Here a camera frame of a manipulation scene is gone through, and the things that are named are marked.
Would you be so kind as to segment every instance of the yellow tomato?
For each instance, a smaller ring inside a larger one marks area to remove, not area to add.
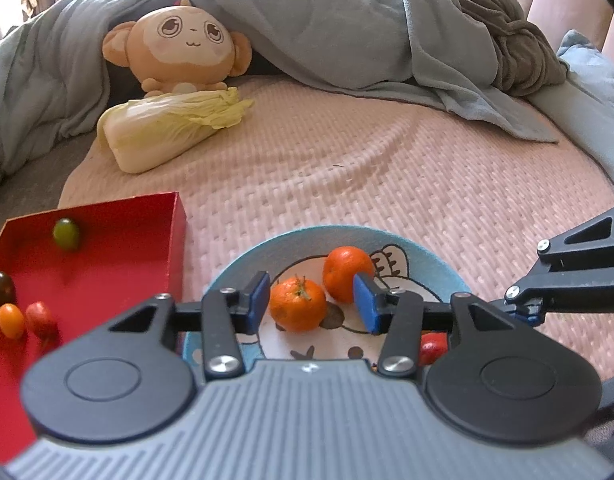
[[[13,303],[0,307],[0,329],[9,339],[18,339],[24,333],[24,316]]]

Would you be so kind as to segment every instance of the orange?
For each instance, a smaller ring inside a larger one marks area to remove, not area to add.
[[[354,276],[366,272],[373,276],[371,257],[357,247],[338,247],[329,253],[322,267],[322,283],[334,300],[354,302]]]
[[[24,333],[24,316],[13,303],[0,307],[0,330],[9,339],[18,339]]]
[[[307,278],[289,278],[272,287],[269,315],[287,332],[314,330],[327,315],[325,291]]]

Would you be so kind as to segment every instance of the dark tomato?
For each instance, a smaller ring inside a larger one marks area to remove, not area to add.
[[[0,272],[0,306],[16,302],[16,289],[11,276]]]
[[[445,355],[448,350],[447,334],[445,332],[423,334],[420,339],[419,364],[421,366],[432,365],[436,360]]]

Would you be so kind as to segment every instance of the gray gripper base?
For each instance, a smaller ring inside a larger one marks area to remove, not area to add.
[[[413,384],[362,361],[260,361],[149,438],[40,439],[7,469],[18,480],[600,480],[614,466],[579,439],[509,449],[463,436]]]

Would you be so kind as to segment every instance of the monkey plush toy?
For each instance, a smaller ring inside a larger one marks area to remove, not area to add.
[[[103,40],[104,58],[128,66],[145,97],[200,90],[226,90],[227,76],[243,75],[251,44],[212,15],[181,0],[179,6],[114,27]]]

